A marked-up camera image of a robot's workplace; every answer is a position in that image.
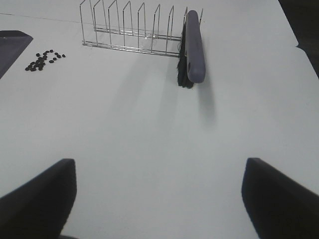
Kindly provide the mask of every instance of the cleaning brush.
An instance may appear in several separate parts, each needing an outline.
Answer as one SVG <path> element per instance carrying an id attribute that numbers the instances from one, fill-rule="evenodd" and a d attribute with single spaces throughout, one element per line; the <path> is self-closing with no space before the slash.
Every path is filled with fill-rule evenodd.
<path id="1" fill-rule="evenodd" d="M 202 83 L 204 81 L 206 73 L 205 59 L 198 14 L 194 10 L 188 12 L 183 26 L 177 68 L 179 86 L 190 89 L 194 83 Z"/>

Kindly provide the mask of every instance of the black bristles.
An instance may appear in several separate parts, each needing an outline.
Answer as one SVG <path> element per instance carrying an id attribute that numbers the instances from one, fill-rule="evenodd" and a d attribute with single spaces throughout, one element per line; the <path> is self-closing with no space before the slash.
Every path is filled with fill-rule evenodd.
<path id="1" fill-rule="evenodd" d="M 180 51 L 178 56 L 179 62 L 177 65 L 177 68 L 178 68 L 177 82 L 179 86 L 190 89 L 193 87 L 194 83 L 190 81 L 187 76 L 187 57 L 185 56 L 185 38 L 186 38 L 186 23 L 184 24 L 184 27 L 183 27 Z"/>

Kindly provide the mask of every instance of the white surface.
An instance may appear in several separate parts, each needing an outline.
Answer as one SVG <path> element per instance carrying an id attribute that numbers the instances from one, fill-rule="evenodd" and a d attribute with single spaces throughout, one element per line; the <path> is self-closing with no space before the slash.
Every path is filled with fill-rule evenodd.
<path id="1" fill-rule="evenodd" d="M 1 195 L 74 158 L 65 234 L 256 239 L 248 157 L 319 193 L 319 81 L 276 0 L 172 1 L 205 9 L 207 77 L 192 90 L 176 86 L 176 59 L 82 46 L 79 2 L 56 2 L 0 0 L 14 14 L 0 29 L 34 38 L 0 79 Z M 47 49 L 67 58 L 25 72 Z"/>

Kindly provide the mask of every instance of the metal wire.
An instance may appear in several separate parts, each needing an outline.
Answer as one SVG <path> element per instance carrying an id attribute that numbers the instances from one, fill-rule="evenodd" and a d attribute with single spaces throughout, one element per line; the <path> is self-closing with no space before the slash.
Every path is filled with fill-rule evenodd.
<path id="1" fill-rule="evenodd" d="M 154 21 L 153 21 L 153 31 L 152 31 L 152 43 L 151 43 L 151 52 L 153 51 L 153 42 L 154 42 L 154 27 L 155 27 L 155 17 L 156 17 L 156 12 L 159 10 L 159 19 L 160 19 L 160 4 L 157 6 L 155 12 L 154 12 Z"/>
<path id="2" fill-rule="evenodd" d="M 112 3 L 108 7 L 108 23 L 107 23 L 107 17 L 106 17 L 106 11 L 105 11 L 105 5 L 104 5 L 104 0 L 97 0 L 97 2 L 92 6 L 91 0 L 89 1 L 89 8 L 92 16 L 92 22 L 93 24 L 93 30 L 95 31 L 95 40 L 86 40 L 85 39 L 85 34 L 84 34 L 84 23 L 83 23 L 83 3 L 87 0 L 83 0 L 80 3 L 80 16 L 81 16 L 81 27 L 82 27 L 82 37 L 83 37 L 83 45 L 86 46 L 91 46 L 91 47 L 99 47 L 99 48 L 106 48 L 106 49 L 114 49 L 114 50 L 122 50 L 122 51 L 130 51 L 130 52 L 139 52 L 143 54 L 151 54 L 151 55 L 160 55 L 160 56 L 170 56 L 170 57 L 178 57 L 179 51 L 168 51 L 168 42 L 174 43 L 174 42 L 181 42 L 181 36 L 173 36 L 173 20 L 174 20 L 174 6 L 171 7 L 170 12 L 168 14 L 168 22 L 167 22 L 167 29 L 166 33 L 160 34 L 160 4 L 157 5 L 156 10 L 154 12 L 154 18 L 153 18 L 153 27 L 151 30 L 147 30 L 146 28 L 146 11 L 145 11 L 145 2 L 143 2 L 140 6 L 140 8 L 137 11 L 137 17 L 138 17 L 138 22 L 137 22 L 137 29 L 134 30 L 133 28 L 133 17 L 132 17 L 132 5 L 131 5 L 131 0 L 129 0 L 126 5 L 124 6 L 122 10 L 122 17 L 123 17 L 123 29 L 120 28 L 120 17 L 119 17 L 119 8 L 118 8 L 118 0 L 113 0 Z M 110 12 L 112 10 L 112 6 L 116 5 L 116 11 L 117 11 L 117 27 L 111 27 L 111 17 L 110 17 Z M 125 26 L 125 9 L 130 7 L 130 17 L 131 17 L 131 29 L 126 29 Z M 103 7 L 103 14 L 104 14 L 104 23 L 105 27 L 103 25 L 98 25 L 97 24 L 97 15 L 96 15 L 96 10 L 99 9 L 99 7 Z M 144 28 L 141 28 L 140 26 L 140 12 L 143 8 L 144 12 Z M 186 7 L 184 16 L 183 16 L 183 24 L 186 23 L 187 21 L 187 13 L 188 13 L 188 8 Z M 200 19 L 199 19 L 199 24 L 201 24 L 202 20 L 202 15 L 203 15 L 203 9 L 201 10 L 200 14 Z M 157 21 L 157 33 L 155 30 L 155 24 Z M 98 38 L 97 32 L 103 33 L 103 34 L 108 34 L 109 35 L 109 43 L 104 42 L 103 40 L 103 35 L 100 35 L 100 39 Z M 123 35 L 123 45 L 119 44 L 114 44 L 112 43 L 112 35 L 117 34 L 117 35 Z M 137 47 L 134 46 L 129 46 L 126 42 L 125 35 L 130 35 L 133 37 L 137 37 Z M 152 37 L 151 39 L 151 46 L 149 48 L 143 48 L 140 47 L 140 37 Z M 158 49 L 153 49 L 154 48 L 154 40 L 158 39 L 161 41 L 165 41 L 165 47 L 162 46 L 162 48 L 165 48 L 164 50 L 158 50 Z"/>

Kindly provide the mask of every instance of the wire rack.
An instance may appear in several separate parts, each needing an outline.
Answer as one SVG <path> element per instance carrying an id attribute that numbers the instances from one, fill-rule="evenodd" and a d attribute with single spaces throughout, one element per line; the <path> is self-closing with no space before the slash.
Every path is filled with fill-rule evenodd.
<path id="1" fill-rule="evenodd" d="M 83 19 L 84 5 L 86 12 L 90 14 L 89 23 Z M 106 8 L 104 0 L 98 0 L 92 4 L 91 0 L 83 0 L 80 3 L 80 16 L 83 35 L 83 45 L 113 50 L 130 51 L 160 56 L 178 57 L 177 45 L 181 42 L 181 36 L 173 36 L 174 6 L 168 14 L 167 29 L 160 31 L 160 4 L 157 5 L 152 17 L 152 28 L 147 30 L 145 3 L 138 8 L 137 26 L 134 28 L 131 1 L 128 1 L 122 9 L 120 21 L 118 0 L 113 0 Z M 183 15 L 185 23 L 188 8 Z M 203 16 L 201 10 L 199 24 Z"/>

